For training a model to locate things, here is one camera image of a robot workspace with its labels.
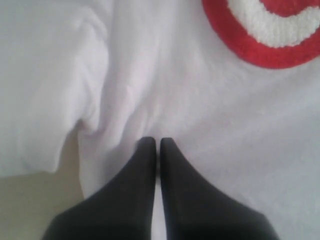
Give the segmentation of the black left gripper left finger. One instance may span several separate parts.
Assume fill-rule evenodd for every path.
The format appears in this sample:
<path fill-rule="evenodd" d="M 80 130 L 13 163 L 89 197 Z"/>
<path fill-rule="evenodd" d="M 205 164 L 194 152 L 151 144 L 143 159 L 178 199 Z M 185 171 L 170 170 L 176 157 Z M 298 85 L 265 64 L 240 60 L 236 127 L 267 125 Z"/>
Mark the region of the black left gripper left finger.
<path fill-rule="evenodd" d="M 143 137 L 98 192 L 57 215 L 44 240 L 149 240 L 157 173 L 156 141 Z"/>

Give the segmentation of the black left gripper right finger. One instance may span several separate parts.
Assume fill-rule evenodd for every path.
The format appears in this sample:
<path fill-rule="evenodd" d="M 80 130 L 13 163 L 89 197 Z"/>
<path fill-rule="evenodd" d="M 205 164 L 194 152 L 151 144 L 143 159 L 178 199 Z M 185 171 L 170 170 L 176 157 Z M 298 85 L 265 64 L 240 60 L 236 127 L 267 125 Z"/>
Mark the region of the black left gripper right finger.
<path fill-rule="evenodd" d="M 273 240 L 267 218 L 211 185 L 172 138 L 160 141 L 160 180 L 169 240 Z"/>

